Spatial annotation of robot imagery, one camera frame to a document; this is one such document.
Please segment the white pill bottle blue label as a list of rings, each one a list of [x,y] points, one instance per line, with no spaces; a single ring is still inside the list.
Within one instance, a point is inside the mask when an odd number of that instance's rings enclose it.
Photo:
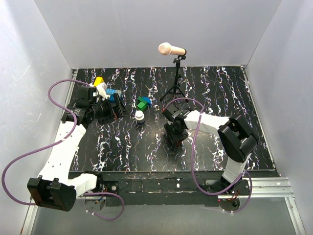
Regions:
[[[141,110],[135,112],[135,120],[138,126],[142,126],[145,123],[145,115]]]

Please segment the brown weekly pill organizer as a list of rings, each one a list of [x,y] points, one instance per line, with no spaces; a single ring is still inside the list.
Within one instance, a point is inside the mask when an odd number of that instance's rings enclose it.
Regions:
[[[175,142],[175,145],[179,146],[180,144],[182,144],[182,142],[183,142],[183,140],[178,140],[178,141]]]

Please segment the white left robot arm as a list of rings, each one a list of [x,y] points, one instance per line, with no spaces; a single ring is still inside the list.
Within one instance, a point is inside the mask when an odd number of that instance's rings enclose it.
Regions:
[[[88,126],[95,120],[100,125],[112,123],[128,115],[120,94],[107,95],[103,88],[80,87],[78,96],[67,106],[61,118],[58,140],[50,156],[36,178],[30,178],[27,188],[39,207],[70,211],[76,198],[89,191],[98,196],[104,184],[93,173],[82,173],[69,179],[68,173],[74,155]]]

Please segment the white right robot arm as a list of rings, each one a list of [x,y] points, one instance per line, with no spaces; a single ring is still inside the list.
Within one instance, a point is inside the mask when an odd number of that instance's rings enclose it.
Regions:
[[[222,190],[205,191],[194,175],[194,157],[191,157],[192,178],[197,188],[209,196],[222,193],[231,195],[239,189],[239,181],[245,174],[245,166],[258,144],[258,137],[243,116],[219,117],[196,110],[183,110],[171,104],[163,109],[162,114],[170,124],[164,125],[172,144],[178,145],[188,137],[187,129],[203,131],[220,137],[228,156],[225,170],[221,176]]]

